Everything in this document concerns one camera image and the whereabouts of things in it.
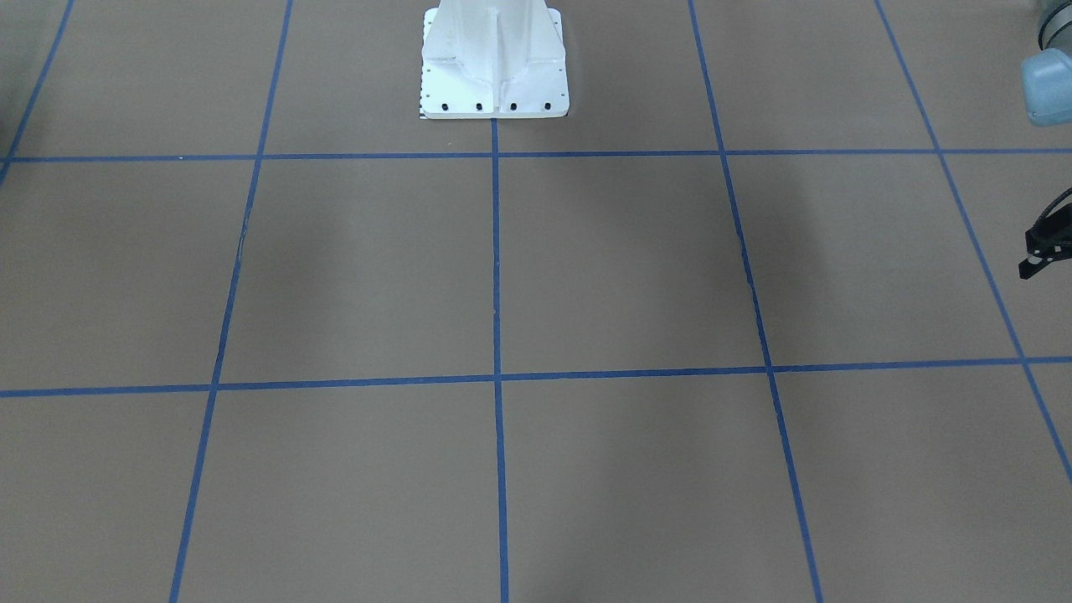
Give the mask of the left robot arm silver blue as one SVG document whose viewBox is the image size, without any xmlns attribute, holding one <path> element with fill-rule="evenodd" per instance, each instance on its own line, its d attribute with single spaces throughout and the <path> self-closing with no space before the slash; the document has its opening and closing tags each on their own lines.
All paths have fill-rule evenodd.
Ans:
<svg viewBox="0 0 1072 603">
<path fill-rule="evenodd" d="M 1023 103 L 1028 121 L 1036 127 L 1069 126 L 1071 122 L 1071 3 L 1038 1 L 1038 53 L 1021 64 Z M 1026 258 L 1018 264 L 1019 278 L 1028 280 L 1049 264 L 1071 256 L 1071 210 L 1067 188 L 1049 202 L 1023 233 Z"/>
</svg>

